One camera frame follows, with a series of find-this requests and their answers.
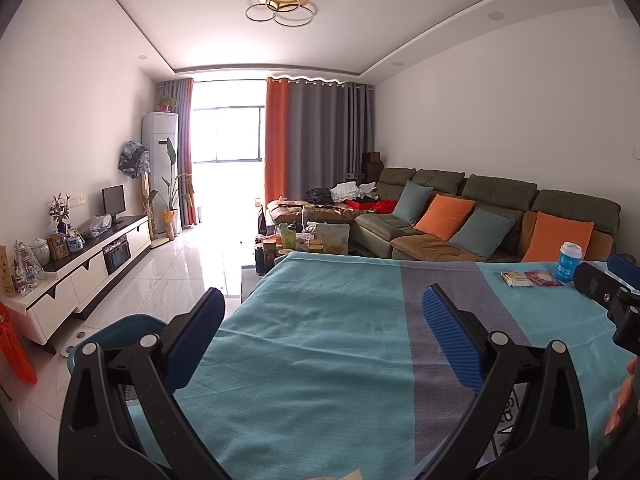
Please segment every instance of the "cabinet drawer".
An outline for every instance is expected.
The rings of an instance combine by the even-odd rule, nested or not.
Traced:
[[[69,278],[57,283],[54,291],[55,299],[45,294],[31,307],[46,338],[51,337],[51,334],[80,303]]]
[[[74,270],[71,273],[71,282],[76,290],[79,303],[82,303],[107,277],[107,267],[102,252]]]
[[[131,256],[144,247],[149,240],[151,240],[151,238],[149,236],[148,222],[143,222],[135,229],[129,231],[127,233],[127,242],[129,242],[129,251],[131,251]]]

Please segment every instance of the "black countertop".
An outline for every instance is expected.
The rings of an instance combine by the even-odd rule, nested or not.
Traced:
[[[122,220],[122,222],[117,223],[115,226],[111,226],[111,229],[109,229],[108,231],[103,232],[97,238],[85,238],[84,239],[84,248],[82,248],[82,251],[78,251],[77,253],[70,253],[69,256],[67,256],[66,258],[62,258],[61,260],[57,260],[57,261],[53,260],[53,254],[52,254],[51,255],[51,261],[47,265],[45,265],[43,267],[44,270],[46,270],[47,272],[57,272],[57,271],[59,271],[60,269],[62,269],[62,267],[70,264],[73,260],[75,260],[76,258],[82,256],[85,252],[87,252],[91,248],[94,248],[96,245],[99,245],[101,242],[103,242],[103,241],[107,240],[108,238],[112,237],[113,235],[123,231],[124,229],[126,229],[130,225],[135,224],[135,222],[137,222],[141,218],[146,218],[146,215],[121,216],[121,217],[119,217],[118,220]]]

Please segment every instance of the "red box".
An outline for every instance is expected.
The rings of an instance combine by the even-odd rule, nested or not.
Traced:
[[[367,203],[359,203],[359,202],[354,202],[353,200],[345,200],[344,203],[348,206],[353,207],[354,209],[371,209],[373,206],[375,206],[378,202],[367,202]]]

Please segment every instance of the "window frame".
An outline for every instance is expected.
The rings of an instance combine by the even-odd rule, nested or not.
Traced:
[[[241,106],[213,106],[207,108],[194,108],[193,112],[204,110],[229,110],[230,108],[257,108],[258,109],[258,157],[257,158],[224,158],[223,160],[193,160],[192,164],[226,164],[227,162],[262,162],[262,152],[260,140],[262,138],[262,114],[264,105],[241,105]]]

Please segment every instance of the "white cup lid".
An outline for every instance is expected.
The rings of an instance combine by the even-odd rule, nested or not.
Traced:
[[[574,244],[571,242],[565,242],[562,244],[560,248],[561,253],[566,254],[571,258],[581,258],[582,257],[582,247],[578,244]]]

